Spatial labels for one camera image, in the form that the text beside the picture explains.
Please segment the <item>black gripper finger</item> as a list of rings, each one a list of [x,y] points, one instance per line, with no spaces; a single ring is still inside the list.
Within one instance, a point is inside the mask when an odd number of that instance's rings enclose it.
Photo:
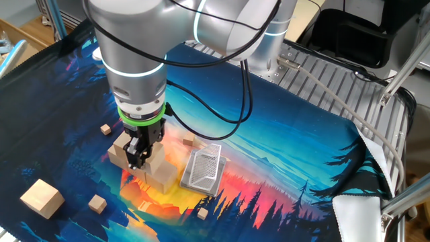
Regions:
[[[151,143],[148,136],[131,137],[124,146],[128,166],[132,169],[140,169],[151,156]]]

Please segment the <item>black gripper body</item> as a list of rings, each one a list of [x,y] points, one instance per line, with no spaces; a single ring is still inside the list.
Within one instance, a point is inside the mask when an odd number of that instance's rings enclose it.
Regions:
[[[126,134],[130,136],[130,142],[124,147],[127,152],[148,151],[156,142],[161,142],[165,134],[166,119],[161,118],[148,126],[137,126],[134,124],[124,124]]]

